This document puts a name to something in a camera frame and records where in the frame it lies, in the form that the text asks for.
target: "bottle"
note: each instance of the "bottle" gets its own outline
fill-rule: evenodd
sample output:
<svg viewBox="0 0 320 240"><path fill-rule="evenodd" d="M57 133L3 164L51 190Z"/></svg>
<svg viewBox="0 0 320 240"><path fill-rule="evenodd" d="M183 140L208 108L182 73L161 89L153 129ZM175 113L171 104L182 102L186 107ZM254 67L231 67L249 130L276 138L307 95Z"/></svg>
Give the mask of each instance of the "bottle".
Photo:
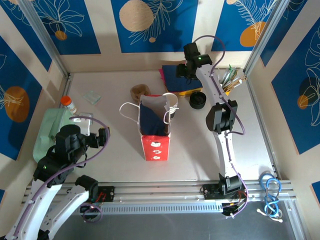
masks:
<svg viewBox="0 0 320 240"><path fill-rule="evenodd" d="M72 114L77 112L77 108L69 96L63 96L60 102L65 108L69 109Z"/></svg>

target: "purple cable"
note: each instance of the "purple cable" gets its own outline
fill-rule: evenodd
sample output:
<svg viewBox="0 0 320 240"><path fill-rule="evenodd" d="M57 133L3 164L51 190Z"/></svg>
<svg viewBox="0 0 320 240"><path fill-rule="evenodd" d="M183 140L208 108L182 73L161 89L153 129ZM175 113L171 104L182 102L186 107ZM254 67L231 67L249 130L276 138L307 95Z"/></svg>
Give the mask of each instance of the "purple cable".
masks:
<svg viewBox="0 0 320 240"><path fill-rule="evenodd" d="M41 194L41 192L44 190L44 188L47 187L48 183L51 182L53 179L55 179L55 178L56 178L57 176L59 176L60 174L66 172L66 171L68 171L68 170L70 170L70 169L73 169L73 168L75 168L75 167L77 167L77 166L81 166L81 165L83 165L83 164L86 164L86 163L90 162L92 159L94 159L95 157L97 157L98 155L100 155L100 154L102 153L102 151L103 151L103 150L106 148L106 146L108 145L108 142L109 142L109 139L110 139L110 131L109 131L108 127L107 127L103 122L101 122L101 121L99 121L99 120L97 120L97 119L95 119L95 118L93 118L93 117L89 117L89 116L72 116L72 117L70 117L69 119L70 119L70 120L71 120L71 119L87 119L87 120L92 120L92 121L100 124L101 126L103 126L103 127L105 128L105 131L106 131L106 133L107 133L107 141L106 141L106 143L104 144L104 146L100 149L100 151L98 151L98 152L97 152L95 155L93 155L92 157L88 158L88 159L85 160L85 161L78 162L78 163L76 163L76 164L72 164L72 165L70 165L70 166L65 167L64 169L58 171L57 173L55 173L54 175L52 175L51 177L49 177L48 180L45 181L45 182L42 184L42 186L35 192L34 196L31 198L32 203L29 203L29 204L26 206L26 208L25 208L25 210L24 210L24 212L23 212L23 214L22 214L22 216L21 216L21 218L20 218L20 220L19 220L19 222L18 222L18 224L17 224L17 226L16 226L16 229L15 229L14 234L13 234L13 236L15 236L16 238L18 237L19 230L20 230L23 222L25 221L28 213L30 212L30 209L31 209L32 205L35 203L36 199L37 199L38 196Z"/></svg>
<svg viewBox="0 0 320 240"><path fill-rule="evenodd" d="M83 204L81 205L81 207L87 207L87 206L90 207L90 208L87 209L87 210L85 210L85 211L83 212L83 215L82 215L83 220L84 220L87 224L95 224L95 223L97 223L97 222L100 222L101 219L102 219L102 217L103 217L101 208L98 207L98 206L96 206L96 205L94 205L94 204L92 204L92 203L83 203ZM99 211L99 213L100 213L100 218L99 218L98 220L96 220L96 221L89 221L89 220L87 220L87 219L85 218L86 213L89 212L89 211L92 210L92 209L97 209L97 210Z"/></svg>
<svg viewBox="0 0 320 240"><path fill-rule="evenodd" d="M221 43L221 45L222 45L223 54L222 54L221 58L220 58L220 59L213 65L213 67L211 68L210 77L211 77L211 80L213 81L213 84L214 84L216 90L217 90L218 93L219 93L220 98L224 101L224 103L226 104L226 106L227 106L227 107L230 109L230 111L234 114L235 118L238 120L238 122L239 122L239 124L240 124L240 126L241 126L241 129L242 129L242 132L230 131L230 132L228 132L228 133L225 134L225 139L226 139L225 144L226 144L226 149L227 149L227 152L228 152L229 163L231 164L231 167L233 168L234 172L236 173L236 175L238 176L238 178L240 179L240 181L242 182L242 184L243 184L243 186L244 186L244 188L245 188L245 190L246 190L246 201L245 201L245 203L244 203L244 206L243 206L239 211L237 211L233 216L229 216L229 217L228 217L228 218L230 218L230 217L233 217L233 218L234 218L236 215L238 215L238 214L246 207L246 205L247 205L247 203L248 203L248 201L249 201L249 192L248 192L248 187L247 187L245 181L241 178L240 174L237 172L234 164L232 163L231 154L230 154L230 149L229 149L229 142L228 142L227 136L228 136L229 134L245 135L245 134L246 134L246 130L245 130L245 126L243 125L243 123L241 122L240 118L238 117L236 111L230 106L230 104L227 102L227 100L225 100L225 98L223 97L222 92L220 91L220 89L219 89L219 87L218 87L218 85L217 85L217 83L216 83L216 81L215 81L215 79L214 79L214 74L213 74L213 73L214 73L215 67L221 62L221 60L224 58L225 53L226 53L226 47L225 47L225 45L224 45L224 42L223 42L220 38L218 38L218 37L216 37L216 36L214 36L214 35L203 35L203 36L198 37L198 38L197 38L196 40L194 40L193 42L195 43L195 42L198 41L199 39L206 38L206 37L213 38L213 39L217 39L217 40Z"/></svg>

